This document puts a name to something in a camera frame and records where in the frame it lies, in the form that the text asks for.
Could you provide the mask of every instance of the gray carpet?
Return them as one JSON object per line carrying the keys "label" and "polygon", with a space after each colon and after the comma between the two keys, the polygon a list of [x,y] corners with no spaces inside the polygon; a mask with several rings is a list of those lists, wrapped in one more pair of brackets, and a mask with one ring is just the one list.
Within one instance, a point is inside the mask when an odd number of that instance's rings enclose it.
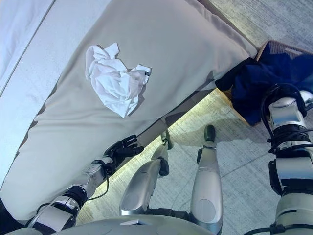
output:
{"label": "gray carpet", "polygon": [[[257,46],[275,39],[291,46],[313,51],[312,1],[286,0],[212,0]],[[158,180],[151,199],[152,208],[189,210],[197,163],[197,151],[203,144],[203,129],[211,123],[217,130],[217,154],[224,199],[224,235],[240,235],[266,227],[274,221],[279,197],[271,190],[268,177],[268,133],[262,124],[250,127],[242,122],[223,96],[215,90],[185,114],[170,129],[175,143],[169,151],[170,174]],[[306,117],[313,126],[312,112]],[[118,215],[118,205],[133,173],[150,159],[160,139],[131,159],[110,178],[107,195],[87,202],[78,223]],[[103,192],[103,184],[97,194]]]}

